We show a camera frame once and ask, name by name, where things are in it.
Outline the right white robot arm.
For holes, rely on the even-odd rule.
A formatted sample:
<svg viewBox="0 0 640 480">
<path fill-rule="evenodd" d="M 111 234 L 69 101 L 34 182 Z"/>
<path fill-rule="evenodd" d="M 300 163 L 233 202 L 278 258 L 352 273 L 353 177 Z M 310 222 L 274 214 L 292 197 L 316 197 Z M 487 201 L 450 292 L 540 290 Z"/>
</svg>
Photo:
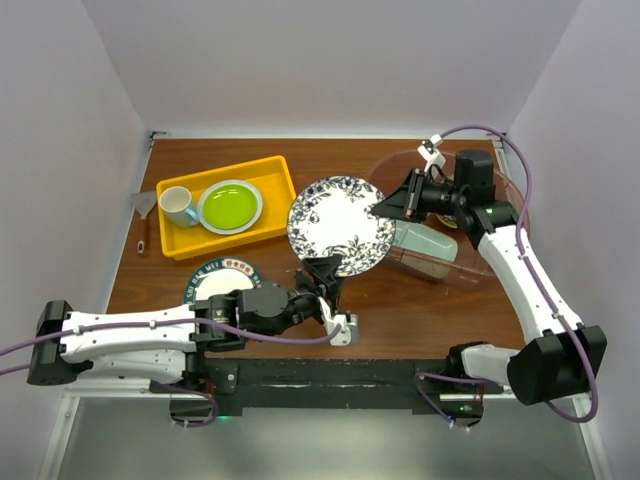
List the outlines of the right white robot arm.
<svg viewBox="0 0 640 480">
<path fill-rule="evenodd" d="M 607 339 L 598 326 L 585 325 L 562 300 L 538 261 L 523 228 L 520 211 L 498 199 L 494 163 L 483 150 L 459 151 L 454 174 L 432 143 L 417 149 L 422 164 L 386 199 L 375 214 L 422 223 L 429 215 L 456 219 L 459 232 L 488 263 L 504 288 L 520 322 L 526 345 L 521 350 L 489 343 L 451 349 L 445 369 L 448 386 L 469 392 L 480 380 L 508 386 L 524 405 L 588 393 L 598 399 L 596 374 Z"/>
</svg>

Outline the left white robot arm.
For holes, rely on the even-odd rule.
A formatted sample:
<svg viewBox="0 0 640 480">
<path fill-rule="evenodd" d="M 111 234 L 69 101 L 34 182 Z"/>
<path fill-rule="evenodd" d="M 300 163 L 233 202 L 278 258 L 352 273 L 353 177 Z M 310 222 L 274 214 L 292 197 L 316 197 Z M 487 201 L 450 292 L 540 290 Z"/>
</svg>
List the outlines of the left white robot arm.
<svg viewBox="0 0 640 480">
<path fill-rule="evenodd" d="M 287 289 L 241 258 L 215 258 L 192 274 L 181 305 L 156 311 L 85 313 L 64 300 L 50 301 L 31 344 L 27 382 L 57 386 L 120 377 L 196 392 L 207 380 L 205 353 L 242 350 L 250 340 L 287 344 L 285 332 L 309 318 L 326 331 L 313 344 L 348 345 L 354 340 L 350 317 L 336 309 L 342 259 L 303 260 Z"/>
</svg>

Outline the light-teal divided rectangular dish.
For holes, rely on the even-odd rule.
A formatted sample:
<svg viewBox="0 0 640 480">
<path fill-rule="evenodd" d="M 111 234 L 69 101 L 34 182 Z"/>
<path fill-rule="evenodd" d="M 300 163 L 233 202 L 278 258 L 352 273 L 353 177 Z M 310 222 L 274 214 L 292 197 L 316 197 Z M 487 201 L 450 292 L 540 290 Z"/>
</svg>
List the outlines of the light-teal divided rectangular dish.
<svg viewBox="0 0 640 480">
<path fill-rule="evenodd" d="M 458 254 L 452 237 L 423 224 L 397 220 L 389 257 L 433 279 L 445 278 Z"/>
</svg>

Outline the blue floral plate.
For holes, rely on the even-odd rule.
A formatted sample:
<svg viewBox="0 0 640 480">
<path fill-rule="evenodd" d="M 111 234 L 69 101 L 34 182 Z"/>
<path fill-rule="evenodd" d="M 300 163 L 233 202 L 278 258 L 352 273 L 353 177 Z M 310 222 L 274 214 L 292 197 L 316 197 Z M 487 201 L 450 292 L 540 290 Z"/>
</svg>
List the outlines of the blue floral plate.
<svg viewBox="0 0 640 480">
<path fill-rule="evenodd" d="M 386 257 L 395 237 L 395 221 L 371 213 L 384 199 L 381 190 L 360 177 L 338 175 L 313 182 L 289 210 L 292 250 L 301 260 L 339 255 L 338 277 L 371 270 Z"/>
</svg>

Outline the brown floral cream-inside bowl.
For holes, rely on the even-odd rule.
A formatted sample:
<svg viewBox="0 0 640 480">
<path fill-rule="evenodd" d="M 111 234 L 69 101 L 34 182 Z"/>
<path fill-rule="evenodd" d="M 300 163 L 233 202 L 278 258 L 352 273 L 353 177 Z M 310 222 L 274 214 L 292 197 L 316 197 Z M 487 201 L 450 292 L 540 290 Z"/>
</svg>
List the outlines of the brown floral cream-inside bowl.
<svg viewBox="0 0 640 480">
<path fill-rule="evenodd" d="M 456 219 L 456 217 L 454 215 L 437 214 L 436 218 L 446 228 L 449 228 L 449 229 L 452 229 L 452 230 L 457 230 L 458 229 L 457 219 Z"/>
</svg>

